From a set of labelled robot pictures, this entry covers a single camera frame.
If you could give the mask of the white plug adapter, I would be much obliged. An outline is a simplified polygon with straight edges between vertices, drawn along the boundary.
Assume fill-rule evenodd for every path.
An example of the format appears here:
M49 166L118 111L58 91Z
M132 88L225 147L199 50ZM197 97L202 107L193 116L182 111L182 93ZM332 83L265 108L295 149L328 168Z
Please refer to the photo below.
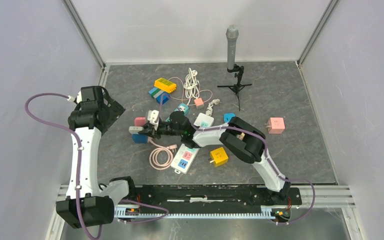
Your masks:
M129 128L128 128L128 131L132 134L132 135L134 135L134 134L139 134L141 131L143 131L144 130L144 127L142 127L142 126L130 126Z

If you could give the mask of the white multicolour power strip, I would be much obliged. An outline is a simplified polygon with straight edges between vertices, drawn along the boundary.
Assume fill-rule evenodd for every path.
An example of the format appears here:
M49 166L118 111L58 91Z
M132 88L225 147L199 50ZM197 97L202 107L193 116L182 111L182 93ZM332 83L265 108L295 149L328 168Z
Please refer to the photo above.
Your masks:
M193 124L199 127L211 127L214 123L213 106L220 104L220 102L219 98L210 101L205 113L199 113ZM188 148L182 144L173 157L170 167L174 169L176 174L186 174L199 150L199 148Z

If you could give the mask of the small pink plug adapter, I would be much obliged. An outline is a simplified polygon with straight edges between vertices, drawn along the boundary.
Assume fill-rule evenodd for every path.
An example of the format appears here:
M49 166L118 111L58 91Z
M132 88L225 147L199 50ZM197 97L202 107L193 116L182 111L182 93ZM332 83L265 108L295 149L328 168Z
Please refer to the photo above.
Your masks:
M202 100L202 98L195 98L194 99L194 105L197 109L201 109L204 107L204 101Z

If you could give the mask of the yellow cube socket adapter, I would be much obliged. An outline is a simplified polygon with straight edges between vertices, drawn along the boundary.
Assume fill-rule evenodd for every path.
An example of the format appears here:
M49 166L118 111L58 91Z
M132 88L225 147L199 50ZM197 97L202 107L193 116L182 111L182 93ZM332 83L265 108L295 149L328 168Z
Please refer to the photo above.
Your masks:
M210 152L210 163L215 167L219 167L228 162L229 156L223 147L219 147Z

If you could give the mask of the small blue plug adapter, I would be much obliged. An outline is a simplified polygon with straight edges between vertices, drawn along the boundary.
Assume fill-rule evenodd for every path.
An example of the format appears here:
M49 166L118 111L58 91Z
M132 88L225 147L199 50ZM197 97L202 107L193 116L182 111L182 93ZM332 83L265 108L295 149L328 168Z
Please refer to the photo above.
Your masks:
M223 115L223 121L224 123L228 123L231 121L232 118L234 118L236 115L234 113L225 113Z

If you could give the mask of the beige cube socket adapter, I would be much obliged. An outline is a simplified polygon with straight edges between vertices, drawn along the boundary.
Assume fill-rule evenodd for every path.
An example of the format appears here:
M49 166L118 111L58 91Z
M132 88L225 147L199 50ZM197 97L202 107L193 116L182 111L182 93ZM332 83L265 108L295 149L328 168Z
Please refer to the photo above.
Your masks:
M237 135L237 138L239 139L239 140L243 140L244 139L244 137L245 137L245 133L244 132L242 132L241 134L238 134Z

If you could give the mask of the pink cube socket adapter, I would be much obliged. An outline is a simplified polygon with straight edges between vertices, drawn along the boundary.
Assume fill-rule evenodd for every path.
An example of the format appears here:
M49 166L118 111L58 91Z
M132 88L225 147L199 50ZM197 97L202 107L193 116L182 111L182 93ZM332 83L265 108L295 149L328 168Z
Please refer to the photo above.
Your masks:
M269 134L281 134L286 129L283 117L270 117L265 126Z

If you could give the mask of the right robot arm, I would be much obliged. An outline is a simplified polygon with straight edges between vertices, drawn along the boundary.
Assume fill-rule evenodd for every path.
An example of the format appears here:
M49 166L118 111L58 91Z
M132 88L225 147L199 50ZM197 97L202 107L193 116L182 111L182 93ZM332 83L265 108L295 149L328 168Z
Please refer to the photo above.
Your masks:
M170 114L169 121L162 121L150 111L147 122L139 127L138 134L153 139L161 136L179 136L181 143L190 149L222 145L239 160L251 164L262 177L269 199L282 204L289 198L291 183L272 160L265 135L238 116L215 126L198 126L181 112Z

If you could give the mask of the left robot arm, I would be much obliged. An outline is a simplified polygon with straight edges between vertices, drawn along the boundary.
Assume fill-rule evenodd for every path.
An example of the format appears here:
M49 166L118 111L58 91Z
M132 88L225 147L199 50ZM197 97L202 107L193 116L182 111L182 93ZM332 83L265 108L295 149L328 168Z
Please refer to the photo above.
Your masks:
M56 203L56 212L74 229L110 224L121 200L131 204L137 198L130 176L113 178L103 189L98 183L101 137L125 109L102 86L82 87L74 102L68 117L73 147L71 176L65 199Z

